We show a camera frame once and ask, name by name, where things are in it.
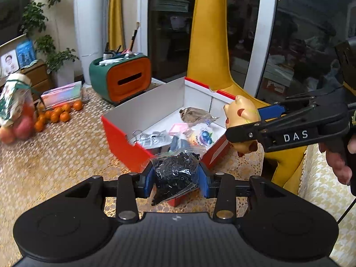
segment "window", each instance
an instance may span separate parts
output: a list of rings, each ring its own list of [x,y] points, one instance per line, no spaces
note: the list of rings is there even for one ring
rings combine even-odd
[[[148,0],[148,55],[152,76],[186,76],[195,0]]]
[[[341,85],[334,47],[355,35],[356,0],[278,0],[257,98],[273,103]]]
[[[227,0],[227,42],[230,73],[242,88],[251,58],[259,0]]]

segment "potted plant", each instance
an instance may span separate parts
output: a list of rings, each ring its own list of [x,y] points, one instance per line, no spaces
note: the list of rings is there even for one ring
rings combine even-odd
[[[48,0],[50,8],[61,0]],[[46,30],[45,21],[48,18],[43,15],[43,3],[31,2],[25,7],[22,16],[21,30],[24,34],[32,35],[35,30],[42,32]],[[74,65],[73,62],[79,59],[74,55],[74,49],[67,48],[65,51],[56,51],[53,38],[50,35],[44,35],[35,41],[36,52],[41,52],[46,57],[48,72],[52,73],[57,86],[63,86],[74,82]]]

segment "open shoe box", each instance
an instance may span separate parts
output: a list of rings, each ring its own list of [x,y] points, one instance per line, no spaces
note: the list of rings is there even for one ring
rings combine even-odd
[[[134,131],[141,130],[146,134],[163,130],[168,132],[174,123],[182,122],[179,110],[186,107],[209,111],[212,116],[219,117],[211,124],[214,144],[201,159],[210,169],[229,148],[225,138],[226,116],[223,107],[233,100],[234,96],[228,93],[212,92],[206,85],[183,77],[111,109],[101,120],[111,152],[130,171],[139,173],[153,155],[133,143]]]

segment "yellow chair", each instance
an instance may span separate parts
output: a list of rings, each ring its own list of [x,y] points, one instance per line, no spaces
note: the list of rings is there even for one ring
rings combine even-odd
[[[187,76],[209,85],[211,90],[243,95],[257,108],[268,105],[246,93],[231,77],[227,49],[227,0],[195,0]],[[278,163],[272,179],[275,184],[283,187],[288,182],[289,190],[298,190],[296,184],[299,185],[300,174],[296,170],[305,150],[306,147],[300,147],[266,153],[267,159]]]

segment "white flower pot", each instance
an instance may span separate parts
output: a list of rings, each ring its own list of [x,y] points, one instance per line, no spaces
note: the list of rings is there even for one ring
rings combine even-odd
[[[63,62],[62,67],[54,73],[57,87],[61,87],[74,82],[74,63],[72,60]]]

